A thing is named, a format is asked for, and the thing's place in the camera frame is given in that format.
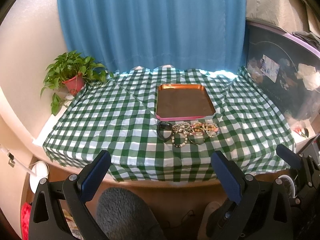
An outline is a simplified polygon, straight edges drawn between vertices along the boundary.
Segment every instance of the red flower pot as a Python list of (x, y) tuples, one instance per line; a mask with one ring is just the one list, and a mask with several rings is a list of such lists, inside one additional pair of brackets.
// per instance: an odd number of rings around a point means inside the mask
[(67, 81), (63, 81), (62, 83), (66, 85), (70, 94), (73, 96), (75, 96), (84, 87), (82, 73), (78, 73), (75, 77)]

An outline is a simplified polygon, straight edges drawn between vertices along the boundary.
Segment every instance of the pothos plant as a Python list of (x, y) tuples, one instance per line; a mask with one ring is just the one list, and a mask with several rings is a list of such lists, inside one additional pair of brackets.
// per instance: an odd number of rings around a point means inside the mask
[[(87, 56), (86, 58), (80, 56), (76, 50), (65, 52), (55, 59), (55, 63), (47, 67), (47, 75), (44, 78), (44, 87), (41, 89), (40, 97), (45, 89), (58, 90), (64, 87), (65, 81), (68, 81), (77, 75), (81, 74), (86, 83), (99, 81), (107, 82), (107, 74), (113, 78), (113, 73), (108, 72), (105, 66), (101, 63), (95, 63), (94, 58)], [(52, 96), (51, 111), (52, 114), (57, 115), (60, 107), (68, 101), (60, 98), (56, 93)]]

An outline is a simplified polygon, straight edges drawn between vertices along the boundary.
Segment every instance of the white cable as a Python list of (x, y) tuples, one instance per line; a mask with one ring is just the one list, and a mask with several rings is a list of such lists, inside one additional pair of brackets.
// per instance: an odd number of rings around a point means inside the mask
[[(4, 153), (6, 156), (9, 155), (10, 151), (4, 146), (0, 144), (0, 152)], [(30, 175), (37, 176), (32, 170), (30, 170), (28, 167), (26, 167), (19, 159), (13, 156), (13, 161), (17, 163), (25, 172), (29, 173)]]

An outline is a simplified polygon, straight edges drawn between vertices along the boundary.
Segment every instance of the potted plant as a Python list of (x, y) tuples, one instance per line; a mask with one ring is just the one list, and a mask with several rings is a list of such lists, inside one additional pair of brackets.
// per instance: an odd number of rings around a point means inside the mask
[[(107, 74), (113, 78), (112, 72), (107, 72), (105, 66), (101, 63), (95, 63), (94, 58), (80, 56), (76, 50), (65, 52), (55, 59), (55, 63), (47, 67), (47, 75), (44, 78), (44, 87), (40, 96), (45, 89), (57, 90), (66, 86), (71, 95), (75, 96), (85, 83), (92, 81), (107, 82)], [(66, 99), (61, 99), (56, 93), (52, 96), (51, 110), (52, 114), (57, 115), (61, 105)]]

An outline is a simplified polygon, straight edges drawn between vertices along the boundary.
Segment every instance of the metal screw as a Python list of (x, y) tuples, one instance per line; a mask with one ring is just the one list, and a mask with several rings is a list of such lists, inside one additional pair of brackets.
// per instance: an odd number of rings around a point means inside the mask
[(44, 184), (44, 183), (46, 183), (46, 181), (47, 181), (46, 178), (42, 178), (42, 179), (40, 180), (40, 184)]
[(281, 185), (281, 184), (282, 184), (282, 180), (279, 179), (279, 178), (277, 178), (277, 179), (276, 179), (276, 184)]
[(230, 218), (231, 217), (231, 212), (230, 211), (226, 212), (225, 217), (226, 217), (226, 219)]
[(71, 180), (71, 181), (76, 180), (77, 177), (78, 177), (77, 174), (71, 174), (71, 175), (69, 176), (69, 180)]
[(248, 181), (252, 181), (253, 180), (253, 176), (251, 174), (247, 174), (246, 176), (244, 176), (246, 180)]

